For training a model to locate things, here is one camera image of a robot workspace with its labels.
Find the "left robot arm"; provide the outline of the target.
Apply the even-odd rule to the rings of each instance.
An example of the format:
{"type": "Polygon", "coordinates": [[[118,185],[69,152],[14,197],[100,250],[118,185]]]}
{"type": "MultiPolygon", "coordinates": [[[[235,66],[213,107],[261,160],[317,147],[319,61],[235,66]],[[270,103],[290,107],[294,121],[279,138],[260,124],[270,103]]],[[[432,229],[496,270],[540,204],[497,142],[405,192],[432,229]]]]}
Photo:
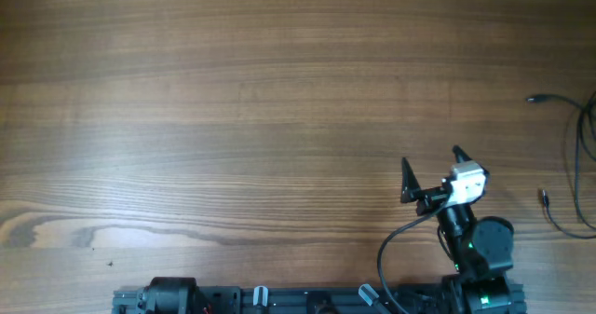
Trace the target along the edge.
{"type": "Polygon", "coordinates": [[[142,289],[137,308],[154,314],[205,314],[210,303],[193,278],[156,277],[142,289]]]}

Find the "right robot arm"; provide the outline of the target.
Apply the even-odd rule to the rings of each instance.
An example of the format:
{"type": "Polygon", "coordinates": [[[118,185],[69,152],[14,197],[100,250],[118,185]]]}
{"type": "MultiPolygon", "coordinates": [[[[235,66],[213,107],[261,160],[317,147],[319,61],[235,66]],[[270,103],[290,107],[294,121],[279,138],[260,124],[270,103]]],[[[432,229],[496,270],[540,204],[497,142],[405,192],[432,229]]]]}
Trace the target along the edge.
{"type": "Polygon", "coordinates": [[[490,173],[459,146],[455,163],[439,186],[424,189],[409,161],[401,161],[400,201],[414,202],[419,216],[435,217],[457,270],[437,287],[439,313],[512,313],[516,306],[507,272],[513,268],[512,224],[504,218],[477,219],[472,205],[485,195],[490,173]]]}

